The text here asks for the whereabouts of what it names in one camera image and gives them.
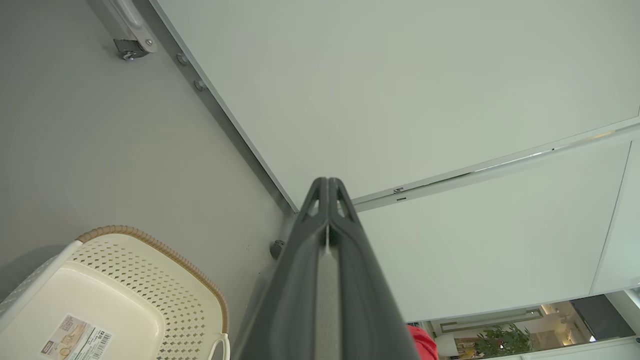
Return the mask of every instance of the green leaves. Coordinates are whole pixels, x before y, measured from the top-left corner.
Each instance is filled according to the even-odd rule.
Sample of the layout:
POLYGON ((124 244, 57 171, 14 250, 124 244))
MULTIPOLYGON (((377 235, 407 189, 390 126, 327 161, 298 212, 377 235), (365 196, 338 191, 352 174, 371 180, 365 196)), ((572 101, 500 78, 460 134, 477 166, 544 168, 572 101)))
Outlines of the green leaves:
POLYGON ((476 351, 478 354, 484 354, 484 357, 497 357, 506 355, 523 354, 530 352, 531 333, 526 328, 525 332, 511 323, 509 329, 504 330, 502 327, 495 327, 495 330, 485 330, 484 334, 478 334, 476 341, 476 351))

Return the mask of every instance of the barcode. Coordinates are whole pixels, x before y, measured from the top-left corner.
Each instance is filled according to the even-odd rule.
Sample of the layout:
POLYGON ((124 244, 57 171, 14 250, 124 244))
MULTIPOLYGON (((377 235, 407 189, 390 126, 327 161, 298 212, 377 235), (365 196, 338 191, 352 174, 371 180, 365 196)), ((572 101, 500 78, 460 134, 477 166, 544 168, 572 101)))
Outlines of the barcode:
POLYGON ((100 356, 102 356, 102 353, 104 352, 104 349, 107 347, 107 344, 109 343, 110 339, 111 339, 111 334, 107 334, 105 332, 104 335, 102 335, 102 340, 100 340, 100 343, 98 344, 98 346, 95 347, 95 349, 93 350, 93 353, 91 354, 92 359, 96 359, 96 360, 100 359, 100 356))

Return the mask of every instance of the basket handle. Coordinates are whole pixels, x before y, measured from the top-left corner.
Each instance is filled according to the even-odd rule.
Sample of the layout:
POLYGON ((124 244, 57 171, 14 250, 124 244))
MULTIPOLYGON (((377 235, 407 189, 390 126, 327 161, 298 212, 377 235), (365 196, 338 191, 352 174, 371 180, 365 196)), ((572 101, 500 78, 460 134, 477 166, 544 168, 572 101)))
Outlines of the basket handle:
POLYGON ((231 345, 229 344, 229 335, 221 332, 218 334, 218 338, 213 343, 211 353, 209 353, 209 359, 213 357, 213 352, 216 351, 218 344, 222 343, 222 359, 229 360, 231 358, 231 345))

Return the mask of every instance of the screw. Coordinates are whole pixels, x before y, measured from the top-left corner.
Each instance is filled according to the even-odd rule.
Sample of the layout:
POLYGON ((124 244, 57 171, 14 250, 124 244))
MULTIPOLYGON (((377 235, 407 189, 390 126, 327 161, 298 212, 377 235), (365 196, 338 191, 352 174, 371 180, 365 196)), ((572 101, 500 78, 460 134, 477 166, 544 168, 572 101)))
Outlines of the screw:
POLYGON ((205 85, 204 81, 202 80, 194 80, 193 84, 196 86, 196 89, 198 89, 198 91, 204 91, 204 89, 207 88, 207 85, 205 85))
POLYGON ((178 59, 178 62, 183 66, 187 66, 189 63, 189 59, 187 59, 187 56, 184 53, 177 53, 175 58, 178 59))

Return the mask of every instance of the gray wall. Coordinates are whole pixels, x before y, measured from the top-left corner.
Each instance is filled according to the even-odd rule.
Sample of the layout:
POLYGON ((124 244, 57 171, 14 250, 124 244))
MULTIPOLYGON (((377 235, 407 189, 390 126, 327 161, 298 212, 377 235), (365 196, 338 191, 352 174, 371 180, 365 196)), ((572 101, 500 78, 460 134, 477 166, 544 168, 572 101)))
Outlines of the gray wall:
POLYGON ((219 107, 193 90, 149 7, 141 11, 164 41, 127 63, 95 4, 0 3, 0 299, 76 236, 125 224, 221 288, 233 341, 273 261, 281 195, 219 107))

